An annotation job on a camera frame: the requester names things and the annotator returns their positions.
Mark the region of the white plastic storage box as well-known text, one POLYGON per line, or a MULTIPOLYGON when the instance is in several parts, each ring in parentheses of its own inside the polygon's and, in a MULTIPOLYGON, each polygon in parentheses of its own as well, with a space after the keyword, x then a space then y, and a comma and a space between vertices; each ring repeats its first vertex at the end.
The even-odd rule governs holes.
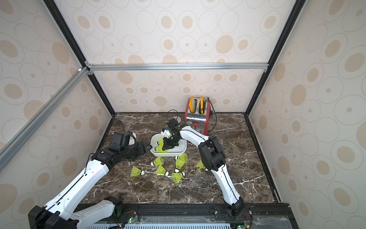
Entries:
POLYGON ((155 156, 162 156, 162 157, 176 157, 186 152, 187 150, 187 141, 185 139, 181 139, 178 142, 178 146, 174 147, 173 149, 166 150, 164 153, 157 150, 158 141, 163 139, 164 135, 156 134, 151 138, 150 145, 152 148, 150 152, 155 156))

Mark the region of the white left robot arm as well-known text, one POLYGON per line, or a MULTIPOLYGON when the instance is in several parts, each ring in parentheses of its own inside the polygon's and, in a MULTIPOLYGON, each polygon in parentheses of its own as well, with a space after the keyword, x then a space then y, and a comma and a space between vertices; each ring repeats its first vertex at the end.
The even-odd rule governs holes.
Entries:
POLYGON ((79 203, 91 188, 115 165, 134 161, 150 151, 152 146, 144 141, 129 146, 101 148, 94 153, 82 172, 45 206, 35 206, 28 213, 32 229, 85 229, 101 219, 120 219, 123 203, 114 197, 76 211, 79 203))

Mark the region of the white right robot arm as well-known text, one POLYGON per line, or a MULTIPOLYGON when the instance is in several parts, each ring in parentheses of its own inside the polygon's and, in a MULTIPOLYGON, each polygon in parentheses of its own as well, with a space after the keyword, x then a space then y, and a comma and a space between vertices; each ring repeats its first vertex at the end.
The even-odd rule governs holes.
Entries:
POLYGON ((177 146, 181 139, 189 141, 198 148, 203 165, 213 173, 223 193, 224 201, 228 205, 228 214, 232 218, 239 216, 245 208, 245 203, 229 176, 226 155, 219 140, 214 136, 203 135, 188 125, 180 124, 163 128, 161 134, 164 136, 164 150, 177 146))

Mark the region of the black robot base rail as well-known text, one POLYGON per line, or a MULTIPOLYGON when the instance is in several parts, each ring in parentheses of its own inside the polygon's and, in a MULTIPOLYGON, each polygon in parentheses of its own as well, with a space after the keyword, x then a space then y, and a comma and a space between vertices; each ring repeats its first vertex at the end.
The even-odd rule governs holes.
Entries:
POLYGON ((246 204, 232 216, 227 204, 123 204, 116 216, 92 224, 116 229, 297 229, 289 204, 246 204))

